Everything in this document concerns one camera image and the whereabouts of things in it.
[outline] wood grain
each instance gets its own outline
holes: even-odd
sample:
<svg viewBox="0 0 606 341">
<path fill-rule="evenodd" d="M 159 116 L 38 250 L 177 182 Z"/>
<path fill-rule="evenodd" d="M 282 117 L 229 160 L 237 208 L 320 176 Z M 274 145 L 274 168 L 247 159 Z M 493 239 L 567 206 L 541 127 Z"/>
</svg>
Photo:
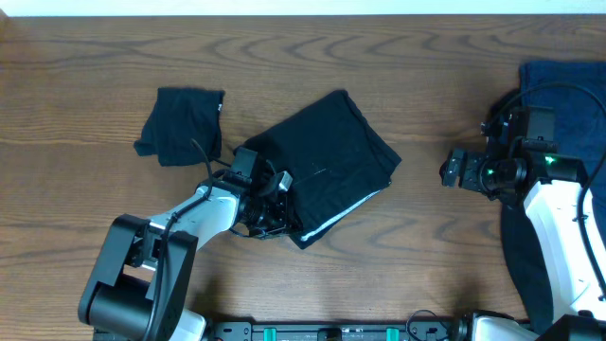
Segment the wood grain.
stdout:
<svg viewBox="0 0 606 341">
<path fill-rule="evenodd" d="M 187 198 L 202 167 L 132 143 L 155 89 L 224 89 L 223 155 L 346 88 L 400 154 L 393 184 L 305 251 L 222 234 L 187 304 L 261 321 L 403 320 L 416 309 L 526 316 L 499 205 L 440 186 L 455 145 L 526 61 L 603 60 L 599 16 L 16 18 L 0 44 L 0 334 L 90 340 L 77 305 L 107 228 Z"/>
</svg>

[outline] dark blue towel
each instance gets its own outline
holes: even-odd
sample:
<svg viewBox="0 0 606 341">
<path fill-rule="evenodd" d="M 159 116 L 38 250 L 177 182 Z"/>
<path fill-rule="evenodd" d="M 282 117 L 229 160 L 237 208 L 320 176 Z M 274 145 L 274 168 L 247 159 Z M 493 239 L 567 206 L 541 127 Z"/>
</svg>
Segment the dark blue towel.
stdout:
<svg viewBox="0 0 606 341">
<path fill-rule="evenodd" d="M 520 68 L 522 91 L 550 81 L 582 85 L 606 102 L 606 63 L 532 62 Z M 576 89 L 553 88 L 528 94 L 524 105 L 554 108 L 558 153 L 580 157 L 590 174 L 606 149 L 606 118 L 596 102 Z M 591 186 L 594 212 L 602 240 L 606 242 L 606 170 Z"/>
<path fill-rule="evenodd" d="M 606 101 L 606 63 L 532 62 L 520 68 L 522 91 L 547 82 L 581 85 Z M 558 153 L 583 160 L 591 173 L 606 149 L 606 118 L 587 94 L 571 88 L 538 90 L 523 97 L 524 105 L 554 108 L 554 139 Z M 606 170 L 591 186 L 593 207 L 602 240 L 606 240 Z M 551 326 L 553 301 L 537 235 L 521 207 L 503 206 L 501 240 L 511 279 L 515 284 L 532 328 L 544 333 Z"/>
</svg>

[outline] black cable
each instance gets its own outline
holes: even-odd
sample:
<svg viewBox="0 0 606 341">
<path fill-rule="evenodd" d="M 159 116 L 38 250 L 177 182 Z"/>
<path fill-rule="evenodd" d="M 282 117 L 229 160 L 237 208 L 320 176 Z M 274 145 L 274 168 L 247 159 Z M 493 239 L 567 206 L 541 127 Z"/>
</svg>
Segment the black cable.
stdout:
<svg viewBox="0 0 606 341">
<path fill-rule="evenodd" d="M 236 236 L 238 236 L 238 237 L 242 237 L 242 238 L 252 238 L 251 236 L 247 236 L 247 235 L 245 235 L 245 234 L 243 234 L 243 233 L 240 233 L 240 232 L 236 231 L 236 230 L 234 229 L 234 227 L 229 227 L 229 232 L 231 232 L 231 233 L 235 234 L 235 235 L 236 235 Z"/>
<path fill-rule="evenodd" d="M 218 164 L 222 164 L 222 165 L 224 165 L 224 166 L 226 166 L 226 167 L 231 167 L 231 165 L 230 165 L 230 164 L 228 164 L 227 162 L 222 161 L 222 160 L 220 160 L 220 159 L 215 159 L 215 158 L 214 158 L 214 159 L 212 159 L 212 160 L 213 160 L 213 161 L 215 161 L 216 163 L 218 163 Z"/>
<path fill-rule="evenodd" d="M 212 177 L 215 179 L 219 179 L 220 177 L 224 176 L 226 172 L 227 172 L 227 170 L 217 170 L 214 173 L 212 173 Z"/>
<path fill-rule="evenodd" d="M 153 302 L 151 304 L 151 313 L 150 319 L 148 320 L 148 326 L 145 329 L 145 333 L 143 334 L 143 341 L 147 341 L 150 339 L 150 332 L 152 332 L 153 321 L 155 320 L 155 316 L 158 314 L 158 306 L 160 301 L 160 294 L 162 293 L 162 277 L 164 275 L 164 260 L 166 258 L 168 240 L 169 240 L 169 232 L 172 226 L 181 218 L 184 214 L 188 213 L 192 208 L 201 204 L 202 202 L 208 200 L 210 197 L 210 193 L 213 188 L 213 177 L 212 177 L 212 169 L 210 167 L 210 162 L 208 162 L 208 158 L 206 157 L 205 151 L 200 147 L 198 142 L 195 139 L 191 139 L 191 144 L 202 154 L 203 161 L 206 164 L 206 170 L 208 171 L 209 176 L 209 184 L 208 190 L 205 195 L 202 197 L 192 201 L 187 204 L 183 208 L 179 209 L 176 212 L 172 212 L 170 215 L 169 221 L 164 227 L 164 232 L 162 233 L 161 244 L 160 244 L 160 253 L 158 254 L 158 264 L 156 266 L 156 274 L 155 274 L 155 287 L 153 289 Z"/>
<path fill-rule="evenodd" d="M 437 317 L 437 315 L 434 314 L 434 312 L 427 310 L 427 309 L 419 309 L 416 312 L 414 312 L 413 314 L 411 314 L 410 317 L 408 317 L 408 320 L 406 321 L 406 332 L 408 332 L 408 335 L 410 335 L 410 337 L 412 339 L 414 339 L 415 341 L 423 341 L 423 340 L 419 339 L 416 335 L 414 335 L 412 332 L 410 332 L 410 323 L 413 321 L 413 318 L 415 318 L 415 316 L 420 313 L 432 314 L 434 317 Z M 443 341 L 443 340 L 448 339 L 448 328 L 442 323 L 442 321 L 438 321 L 438 323 L 442 326 L 442 328 L 444 328 L 444 330 L 446 330 L 446 336 L 442 337 L 441 339 L 438 339 L 437 341 Z"/>
<path fill-rule="evenodd" d="M 495 115 L 495 117 L 501 116 L 511 105 L 513 105 L 516 101 L 518 101 L 521 97 L 523 97 L 525 95 L 528 95 L 530 93 L 533 93 L 533 92 L 536 92 L 539 90 L 544 90 L 544 89 L 549 89 L 549 88 L 559 88 L 559 87 L 575 89 L 575 90 L 583 92 L 584 94 L 586 94 L 587 96 L 589 96 L 591 99 L 594 100 L 594 102 L 597 104 L 599 109 L 604 114 L 604 118 L 606 118 L 606 105 L 604 105 L 604 102 L 602 102 L 601 99 L 599 99 L 599 97 L 596 94 L 594 94 L 591 90 L 589 90 L 588 88 L 586 88 L 584 86 L 577 85 L 577 84 L 574 84 L 571 82 L 565 82 L 565 81 L 550 81 L 550 82 L 543 83 L 541 85 L 533 86 L 531 88 L 526 89 L 525 91 L 520 92 L 516 96 L 512 97 L 499 110 L 499 112 Z M 577 200 L 577 222 L 579 223 L 579 232 L 580 232 L 580 236 L 583 240 L 583 245 L 585 246 L 585 252 L 587 253 L 587 258 L 589 258 L 589 262 L 591 263 L 591 267 L 593 268 L 594 274 L 596 275 L 596 278 L 597 278 L 597 283 L 599 284 L 599 288 L 601 289 L 601 292 L 602 292 L 602 296 L 599 298 L 600 300 L 604 300 L 604 297 L 606 297 L 606 280 L 604 280 L 604 276 L 602 275 L 601 270 L 599 269 L 599 264 L 597 264 L 597 259 L 596 259 L 596 255 L 594 254 L 594 249 L 591 247 L 591 243 L 589 241 L 589 235 L 587 234 L 587 228 L 585 227 L 585 221 L 583 219 L 583 216 L 584 216 L 583 204 L 585 201 L 585 195 L 587 194 L 589 187 L 591 187 L 591 184 L 594 182 L 594 179 L 596 178 L 597 174 L 601 170 L 602 165 L 604 164 L 605 158 L 606 158 L 606 151 L 604 151 L 601 159 L 597 163 L 596 168 L 591 173 L 591 175 L 589 176 L 589 178 L 587 179 L 585 184 L 583 184 L 583 186 L 580 190 L 579 198 Z"/>
<path fill-rule="evenodd" d="M 523 136 L 513 137 L 513 141 L 511 141 L 511 144 L 509 145 L 508 158 L 511 158 L 513 156 L 513 152 L 515 152 L 515 146 L 517 146 L 518 142 L 521 141 L 523 138 Z"/>
<path fill-rule="evenodd" d="M 274 175 L 276 175 L 277 171 L 276 171 L 276 167 L 274 167 L 274 163 L 272 161 L 270 161 L 269 159 L 265 159 L 265 162 L 267 162 L 267 164 L 269 165 L 269 168 L 272 169 L 272 172 L 274 173 Z"/>
</svg>

